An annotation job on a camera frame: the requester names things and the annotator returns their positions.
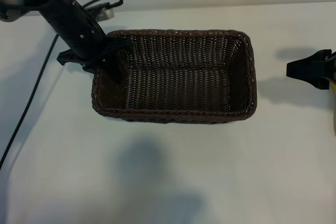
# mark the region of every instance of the rectangular basket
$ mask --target rectangular basket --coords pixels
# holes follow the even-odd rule
[[[93,108],[101,115],[157,123],[244,120],[257,106],[253,49],[234,30],[120,30],[122,81],[95,73]]]

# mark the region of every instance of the wire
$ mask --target wire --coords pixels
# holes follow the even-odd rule
[[[84,8],[98,2],[98,1],[101,1],[101,0],[92,0],[86,4],[83,5]],[[111,8],[115,8],[115,7],[118,7],[118,6],[121,6],[122,4],[124,3],[124,0],[118,0],[118,2],[114,3],[114,4],[111,4],[109,5],[108,9],[111,9]]]
[[[44,62],[43,62],[42,68],[41,68],[41,70],[40,70],[40,74],[39,74],[38,77],[37,77],[35,86],[34,86],[34,88],[33,88],[33,91],[32,91],[32,93],[31,93],[31,95],[30,95],[30,98],[29,98],[29,101],[28,101],[28,103],[27,103],[27,105],[26,105],[26,108],[25,108],[25,110],[24,110],[23,113],[22,113],[22,116],[21,116],[21,118],[20,118],[20,121],[18,122],[18,124],[17,124],[17,126],[16,126],[16,128],[15,128],[15,131],[14,131],[12,137],[10,138],[11,140],[9,140],[9,143],[8,143],[8,145],[7,145],[7,148],[6,148],[5,152],[4,152],[4,155],[3,155],[2,158],[1,158],[1,161],[0,161],[0,170],[1,170],[1,168],[2,168],[2,166],[3,166],[3,164],[4,164],[4,162],[5,162],[6,156],[7,156],[8,152],[9,152],[9,149],[10,149],[10,147],[11,147],[11,145],[12,145],[12,143],[13,143],[15,137],[16,137],[16,134],[17,134],[17,132],[19,131],[19,129],[20,129],[20,127],[21,127],[21,124],[22,124],[22,122],[23,122],[23,120],[24,120],[24,118],[25,118],[25,116],[26,116],[26,114],[27,114],[27,112],[28,112],[28,109],[29,109],[29,107],[30,107],[30,105],[31,105],[31,103],[32,103],[32,101],[33,101],[33,98],[34,98],[34,95],[35,95],[35,93],[36,93],[37,87],[38,87],[38,85],[39,85],[39,83],[40,83],[42,74],[43,74],[43,72],[44,72],[44,70],[45,70],[45,68],[46,68],[46,66],[47,66],[48,60],[49,60],[49,58],[50,58],[50,55],[51,55],[51,53],[52,53],[52,50],[54,49],[54,46],[55,46],[55,44],[56,44],[56,42],[57,42],[58,37],[59,37],[59,35],[56,35],[56,36],[54,37],[54,40],[53,40],[52,43],[51,43],[51,46],[50,46],[49,51],[48,51],[48,54],[47,54],[47,56],[46,56],[46,59],[45,59]]]
[[[89,5],[92,5],[92,4],[94,4],[94,3],[98,2],[98,1],[101,1],[101,0],[92,0],[92,1],[87,2],[86,4],[84,4],[83,7],[84,7],[84,8],[85,8],[85,7],[88,7]],[[116,2],[116,3],[112,4],[112,5],[110,5],[110,6],[108,7],[108,9],[111,9],[111,8],[114,8],[114,7],[121,6],[122,4],[123,4],[123,0],[119,0],[118,2]],[[0,161],[0,171],[1,171],[1,168],[2,168],[3,164],[5,163],[5,159],[6,159],[6,157],[7,157],[7,154],[8,154],[8,152],[9,152],[9,149],[10,149],[10,147],[12,146],[12,143],[13,143],[15,137],[16,137],[16,134],[18,133],[18,131],[19,131],[19,129],[20,129],[22,123],[23,123],[23,120],[25,119],[25,116],[26,116],[26,114],[27,114],[27,112],[28,112],[28,110],[29,110],[29,107],[30,107],[30,105],[31,105],[31,103],[32,103],[32,101],[33,101],[33,98],[34,98],[34,96],[35,96],[36,90],[37,90],[38,85],[39,85],[39,83],[40,83],[41,77],[42,77],[43,72],[44,72],[44,70],[45,70],[45,68],[46,68],[46,66],[47,66],[47,63],[48,63],[49,58],[50,58],[50,55],[51,55],[51,53],[52,53],[52,50],[53,50],[54,47],[55,47],[55,44],[56,44],[56,42],[57,42],[58,37],[59,37],[59,35],[57,34],[57,35],[54,37],[54,40],[53,40],[52,43],[51,43],[51,46],[50,46],[49,51],[48,51],[48,54],[47,54],[47,56],[46,56],[46,58],[45,58],[45,60],[44,60],[44,62],[43,62],[43,65],[42,65],[42,67],[41,67],[40,73],[39,73],[39,75],[38,75],[38,77],[37,77],[37,80],[36,80],[36,82],[35,82],[35,85],[34,85],[34,88],[33,88],[32,93],[31,93],[31,95],[30,95],[30,98],[29,98],[29,100],[28,100],[28,103],[27,103],[27,105],[26,105],[26,107],[25,107],[25,110],[23,111],[23,113],[22,113],[22,115],[21,115],[21,118],[20,118],[19,122],[17,123],[17,126],[16,126],[16,128],[15,128],[15,130],[14,130],[14,132],[13,132],[13,135],[12,135],[12,137],[10,138],[9,143],[8,143],[8,145],[7,145],[7,147],[6,147],[6,150],[5,150],[5,152],[4,152],[4,154],[3,154],[2,158],[1,158],[1,161]]]

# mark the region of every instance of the basket rim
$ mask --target basket rim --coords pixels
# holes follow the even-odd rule
[[[99,94],[96,88],[97,75],[92,82],[92,104],[93,108],[100,114],[110,114],[113,113],[116,116],[118,114],[123,114],[124,116],[141,116],[141,115],[198,115],[198,116],[217,116],[224,120],[238,120],[240,117],[247,119],[251,117],[256,111],[257,107],[257,83],[256,74],[254,67],[254,54],[251,46],[250,38],[241,31],[235,30],[117,30],[108,33],[108,37],[114,36],[181,36],[181,37],[214,37],[214,36],[232,36],[241,40],[246,46],[246,56],[248,56],[248,76],[247,76],[247,86],[248,86],[248,102],[245,108],[239,111],[203,111],[203,110],[150,110],[150,109],[120,109],[120,108],[106,108],[103,106],[100,99],[98,99]]]

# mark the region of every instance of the white table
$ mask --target white table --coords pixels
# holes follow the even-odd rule
[[[101,23],[105,31],[250,36],[257,111],[220,125],[98,115],[92,75],[59,65],[67,47],[58,42],[0,174],[0,223],[335,223],[332,92],[286,77],[288,62],[336,49],[335,13],[336,3],[169,9],[116,13]],[[53,32],[41,17],[24,17],[1,23],[0,33],[2,152]]]

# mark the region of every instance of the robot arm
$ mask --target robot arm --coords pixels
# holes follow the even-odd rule
[[[107,38],[95,18],[75,0],[0,0],[0,19],[5,22],[31,10],[39,11],[70,47],[58,57],[62,65],[76,62],[88,72],[101,68],[120,79],[116,54],[121,49],[131,50],[128,40]]]

